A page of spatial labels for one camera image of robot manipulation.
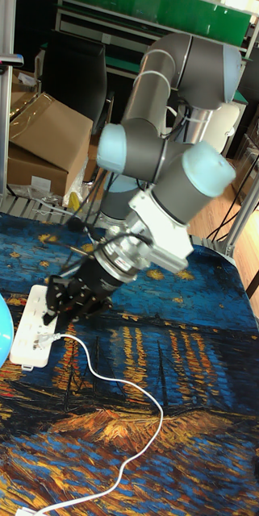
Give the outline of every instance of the white cable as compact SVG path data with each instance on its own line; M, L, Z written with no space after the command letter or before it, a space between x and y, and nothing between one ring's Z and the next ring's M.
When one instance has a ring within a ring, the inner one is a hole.
M37 202L41 202L41 204L43 204L44 206L46 206L47 208L50 208L51 210L53 211L57 211L58 213L62 213L64 215L73 215L73 212L71 211L66 211L66 210L63 210L62 208L57 208L56 206L52 206L51 204L48 204L47 202L44 202L42 201L41 199L37 199L37 198L32 198L32 201L37 201Z
M146 52L144 54L143 58L141 59L140 66L144 63L145 59L148 56L150 56L150 54L153 54L154 52L160 52L160 53L165 54L166 56L170 57L170 59L173 62L174 73L176 73L177 66L176 66L173 56L171 54L169 54L166 50L163 50L162 48L153 48L152 50L149 50L148 52Z
M81 339L79 339L75 335L70 335L70 334L67 334L67 333L64 333L64 334L58 333L58 334L55 334L55 335L50 335L50 341L58 340L60 338L74 339L74 340L76 340L77 342L79 342L81 344L81 346L84 349L84 352L86 354L86 359L87 359L87 362L88 362L89 370L90 370L90 372L92 374L94 374L95 377L99 378L100 380L113 381L113 382L117 381L119 383L126 384L126 385L131 385L132 387L135 387L141 393L145 394L145 396L149 397L149 399L152 400L152 402L157 406L158 410L160 411L161 416L160 416L160 421L159 421L157 430L154 433L154 435L152 436L152 438L148 441L148 443L144 446L144 448L141 451L136 453L133 457L129 457L129 459L126 459L121 464L117 480L109 489L106 489L106 491L102 491L101 493L90 494L90 495L87 495L87 496L84 496L84 497L81 497L81 498L76 498L74 500L63 501L62 503L56 503L56 504L54 504L52 506L44 507L43 509L37 511L34 514L34 516L42 516L43 514L45 516L45 513L48 512L48 511L57 510L57 509L64 509L65 507L75 506L75 505L77 505L79 503L83 503L84 501L95 500L96 498L103 497L106 494L109 494L112 491L114 491L114 489L116 489L116 487L119 485L119 483L120 483L120 481L122 479L123 470L125 469L127 464L129 464L129 462L132 462L135 459L138 459L138 457L143 455L146 452L146 450L149 448L149 446L153 443L153 441L156 439L156 437L158 436L158 434L159 434L159 432L161 430L161 426L162 426L162 422L163 422L163 418L164 418L164 413L163 413L163 409L161 408L161 405L152 396L152 394L150 394L146 390L142 389L142 387L139 387L138 385L134 384L133 382L131 382L129 380L120 380L119 378L108 378L108 377L104 377L101 374L98 374L97 372L95 372L93 370L93 368L92 368L89 351L88 351L86 345L82 342Z
M170 96L170 91L171 91L171 88L170 88L170 83L169 83L169 80L167 79L167 77L161 73L161 72L156 72L156 70L145 70L145 72L141 72L137 75L136 79L134 80L133 82L133 86L135 85L137 79L139 79L140 77L142 77L143 75L148 75L149 73L153 73L154 75L158 75L159 77L162 77L163 79L165 79L165 82L169 88L169 96Z

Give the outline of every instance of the green panel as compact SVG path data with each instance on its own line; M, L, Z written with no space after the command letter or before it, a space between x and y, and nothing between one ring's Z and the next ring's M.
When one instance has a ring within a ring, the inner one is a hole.
M124 61L121 59L117 59L116 57L106 56L106 64L108 66L115 66L116 68L121 68L124 70L128 70L128 72L138 73L140 66L135 63L130 63L129 61Z
M241 46L250 15L205 0L82 0L148 22Z

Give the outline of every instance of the black chair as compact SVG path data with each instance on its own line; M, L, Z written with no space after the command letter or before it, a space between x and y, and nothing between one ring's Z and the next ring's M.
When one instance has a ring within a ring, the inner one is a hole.
M92 133L98 133L110 107L110 103L106 105L104 45L52 31L44 56L41 89L93 120Z

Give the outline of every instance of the wooden floor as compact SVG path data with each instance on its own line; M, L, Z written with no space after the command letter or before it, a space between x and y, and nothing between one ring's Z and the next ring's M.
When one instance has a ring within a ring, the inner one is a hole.
M200 238L208 237L209 233L222 222L233 198L234 191L229 186L222 197L214 199L193 218L190 223L189 233ZM240 204L235 204L230 215L235 214L239 209ZM217 238L226 235L231 225L232 223L229 223L227 226L224 226ZM256 210L249 218L236 244L234 259L243 285L247 288L259 269L259 210ZM259 287L251 298L251 305L254 314L259 317Z

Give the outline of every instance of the power cord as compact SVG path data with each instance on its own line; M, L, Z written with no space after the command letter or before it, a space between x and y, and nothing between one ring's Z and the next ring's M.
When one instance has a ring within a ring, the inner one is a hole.
M93 367L92 367L92 364L91 364L91 361L90 361L90 354L89 354L87 346L83 343L83 341L81 339L79 339L75 335L70 335L70 334L67 334L67 333L64 333L64 334L58 333L58 334L49 335L49 336L43 335L43 338L41 339L41 345L44 345L44 346L45 346L45 344L49 345L51 342L53 342L55 340L64 339L64 338L74 339L79 344L81 344L81 346L82 346L82 348L83 348L83 350L84 350L84 352L86 354L86 359L87 359L87 362L88 362L89 370L96 378L99 378L99 380L119 382L119 383L122 383L122 384L125 384L125 385L130 385L131 387L135 387L142 394L147 396L156 405L157 409L159 410L159 412L160 412L160 420L159 420L159 423L158 423L157 430L155 431L155 433L152 436L152 438L148 441L148 443L142 448L142 450L139 451L138 453L136 453L134 456L129 457L128 459L126 459L121 464L117 480L109 489L106 489L105 491L102 491L101 493L91 494L91 495L87 495L87 496L84 496L84 497L81 497L81 498L76 498L74 500L63 501L61 503L53 504L52 506L44 507L43 509L38 510L36 513L34 513L34 516L42 516L43 514L46 514L47 512L50 512L51 510L58 510L58 509L64 509L65 507L75 506L77 504L84 503L84 501L96 500L97 498L101 498L101 497L104 497L105 495L107 495L109 493L112 493L112 491L114 491L118 487L118 485L119 485L119 483L120 483L120 481L122 479L122 475L123 475L123 471L124 471L125 467L130 462L132 462L133 460L136 460L140 456L142 456L148 450L148 448L151 446L153 441L157 438L158 434L161 431L161 426L162 426L163 418L164 418L164 412L163 412L163 409L162 409L161 405L158 403L156 398L154 398L153 395L150 394L148 391L142 389L142 387L139 387L137 384L134 384L133 382L131 382L129 380L122 380L122 379L119 379L119 378L104 377L103 375L100 375L96 371L94 371Z
M259 201L258 203L254 206L253 208L253 211L255 211L257 208L259 207ZM225 226L226 224L230 223L234 218L236 218L236 216L239 214L239 211L237 211L237 213L235 213L235 215L233 215L229 220L227 220L225 223L222 224L222 226ZM219 239L216 240L216 242L220 242L221 240L225 239L226 236L228 236L228 233L226 233L226 235L223 235L223 236L220 236Z
M235 203L236 203L236 200L238 199L239 195L240 195L240 192L241 190L243 189L244 187L244 184L246 183L246 181L249 179L249 176L251 174L251 172L253 171L255 165L257 164L259 160L259 154L257 155L257 157L255 158L253 164L251 165L249 171L247 172L244 180L242 181L242 183L240 184L240 187L236 193L236 196L234 197L233 201L232 201L232 204L230 206L230 208L228 209L228 212L225 214L223 220L222 220L222 223L216 228L214 229L206 238L209 239L212 235L213 238L212 238L212 242L214 242L216 236L218 235L218 233L220 232L220 230L222 229L223 226L225 226L225 224L228 224L229 222L231 222L237 215L239 212L237 212L232 218L230 218L229 220L227 220L227 217L229 215L229 213L231 212L232 208L234 207Z

